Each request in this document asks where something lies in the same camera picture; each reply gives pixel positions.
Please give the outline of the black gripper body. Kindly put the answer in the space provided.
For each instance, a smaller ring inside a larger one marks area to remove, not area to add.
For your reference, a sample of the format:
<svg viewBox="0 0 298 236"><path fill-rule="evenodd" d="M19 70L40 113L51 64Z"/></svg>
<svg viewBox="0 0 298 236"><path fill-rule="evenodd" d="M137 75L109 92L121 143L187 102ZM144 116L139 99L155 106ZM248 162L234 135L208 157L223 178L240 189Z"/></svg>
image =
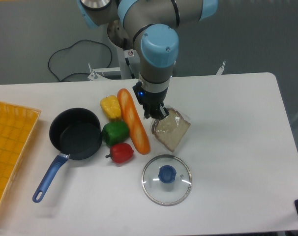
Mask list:
<svg viewBox="0 0 298 236"><path fill-rule="evenodd" d="M142 88L141 82L137 82L136 85L134 85L132 88L140 105L143 106L145 104L150 104L156 105L158 106L158 108L160 107L160 105L164 107L164 99L166 97L168 89L165 89L164 91L158 93L149 92Z"/></svg>

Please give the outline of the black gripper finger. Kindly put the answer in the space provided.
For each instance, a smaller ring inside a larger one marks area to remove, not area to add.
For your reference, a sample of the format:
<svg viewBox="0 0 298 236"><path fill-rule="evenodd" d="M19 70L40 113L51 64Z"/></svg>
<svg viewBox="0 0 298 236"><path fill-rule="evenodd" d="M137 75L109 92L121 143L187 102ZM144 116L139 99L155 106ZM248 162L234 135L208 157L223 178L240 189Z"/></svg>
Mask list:
<svg viewBox="0 0 298 236"><path fill-rule="evenodd" d="M158 109L158 113L159 113L159 118L166 118L169 115L168 110L162 105L160 105Z"/></svg>
<svg viewBox="0 0 298 236"><path fill-rule="evenodd" d="M154 118L159 119L159 108L156 105L145 104L144 108L144 117L145 118Z"/></svg>

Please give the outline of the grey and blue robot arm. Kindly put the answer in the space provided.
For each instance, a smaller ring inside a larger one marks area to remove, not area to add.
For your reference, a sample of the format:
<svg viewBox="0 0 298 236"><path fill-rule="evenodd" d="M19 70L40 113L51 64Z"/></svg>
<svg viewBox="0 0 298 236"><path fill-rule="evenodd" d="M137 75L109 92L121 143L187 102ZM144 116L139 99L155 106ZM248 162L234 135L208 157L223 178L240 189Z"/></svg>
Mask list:
<svg viewBox="0 0 298 236"><path fill-rule="evenodd" d="M176 28L212 16L216 0L79 0L86 23L97 27L120 21L140 58L133 87L145 118L164 119L164 99L179 53Z"/></svg>

